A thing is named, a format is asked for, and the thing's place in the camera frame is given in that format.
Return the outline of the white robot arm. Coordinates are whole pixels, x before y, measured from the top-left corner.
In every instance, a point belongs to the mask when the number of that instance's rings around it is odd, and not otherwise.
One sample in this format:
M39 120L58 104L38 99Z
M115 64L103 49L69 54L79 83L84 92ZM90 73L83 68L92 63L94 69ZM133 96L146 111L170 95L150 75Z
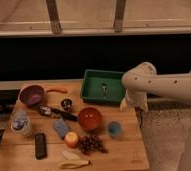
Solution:
M191 105L191 72L159 75L152 63L143 62L123 74L122 84L125 96L120 103L121 110L138 107L147 112L147 94ZM191 131L177 171L191 171Z

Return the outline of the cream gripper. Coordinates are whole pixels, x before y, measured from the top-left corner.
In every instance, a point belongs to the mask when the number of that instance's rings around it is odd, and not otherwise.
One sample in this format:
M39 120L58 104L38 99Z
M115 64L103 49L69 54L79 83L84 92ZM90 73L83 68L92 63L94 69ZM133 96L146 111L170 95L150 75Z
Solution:
M125 96L120 103L120 110L125 111L129 107L139 108L144 112L148 111L147 93L139 91L126 90Z

